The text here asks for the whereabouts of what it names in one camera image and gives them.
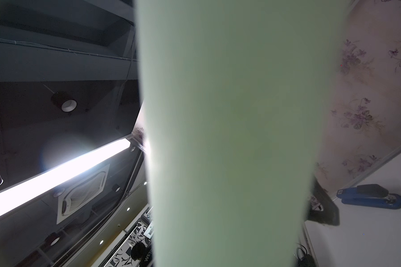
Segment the green paper sheet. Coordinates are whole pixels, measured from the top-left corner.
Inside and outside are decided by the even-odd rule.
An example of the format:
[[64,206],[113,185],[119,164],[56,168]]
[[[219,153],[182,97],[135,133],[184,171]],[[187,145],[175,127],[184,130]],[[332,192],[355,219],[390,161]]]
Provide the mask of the green paper sheet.
[[290,267],[344,1],[137,1],[157,267]]

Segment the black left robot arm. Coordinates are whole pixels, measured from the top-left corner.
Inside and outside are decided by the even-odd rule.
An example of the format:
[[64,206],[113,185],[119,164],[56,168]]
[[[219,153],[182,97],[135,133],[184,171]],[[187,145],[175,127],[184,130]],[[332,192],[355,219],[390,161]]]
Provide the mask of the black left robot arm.
[[335,227],[340,225],[339,208],[332,201],[326,190],[319,184],[316,177],[313,177],[305,221]]

